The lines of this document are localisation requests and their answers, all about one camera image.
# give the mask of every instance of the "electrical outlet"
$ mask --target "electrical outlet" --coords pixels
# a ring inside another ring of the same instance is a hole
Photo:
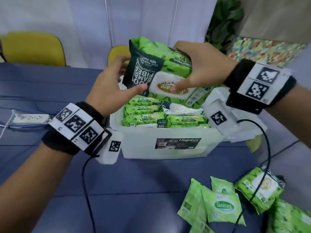
[[[31,123],[31,124],[39,124],[39,123],[47,123],[49,121],[50,116],[48,114],[19,114],[15,115],[13,119],[14,123]]]

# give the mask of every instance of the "colorful patterned box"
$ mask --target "colorful patterned box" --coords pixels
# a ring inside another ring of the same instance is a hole
[[[236,37],[229,57],[266,61],[279,67],[286,66],[306,47],[305,44]]]

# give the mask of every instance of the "left hand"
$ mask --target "left hand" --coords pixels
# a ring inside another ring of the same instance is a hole
[[[134,96],[147,89],[147,84],[139,84],[127,90],[120,90],[118,80],[127,67],[130,56],[118,56],[110,66],[98,75],[86,103],[93,106],[103,116],[118,111]]]

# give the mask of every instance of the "sanicare logo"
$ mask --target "sanicare logo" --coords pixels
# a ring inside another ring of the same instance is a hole
[[[218,201],[215,202],[215,207],[218,208],[220,211],[232,211],[234,210],[234,206],[226,201]]]

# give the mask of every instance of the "table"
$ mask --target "table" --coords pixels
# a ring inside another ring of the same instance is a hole
[[[0,64],[0,107],[55,114],[69,102],[86,98],[100,70],[38,65]],[[10,117],[0,108],[0,121]],[[0,140],[0,184],[37,148],[44,129],[6,130]],[[73,159],[55,196],[33,232],[92,232],[83,196],[81,170],[88,156]],[[189,232],[176,213],[195,178],[211,188],[210,176],[236,182],[257,165],[243,142],[220,143],[206,158],[130,160],[120,154],[114,165],[92,160],[86,185],[97,232]],[[260,232],[262,217],[241,196],[247,227],[236,232]],[[231,223],[211,223],[216,233],[231,232]]]

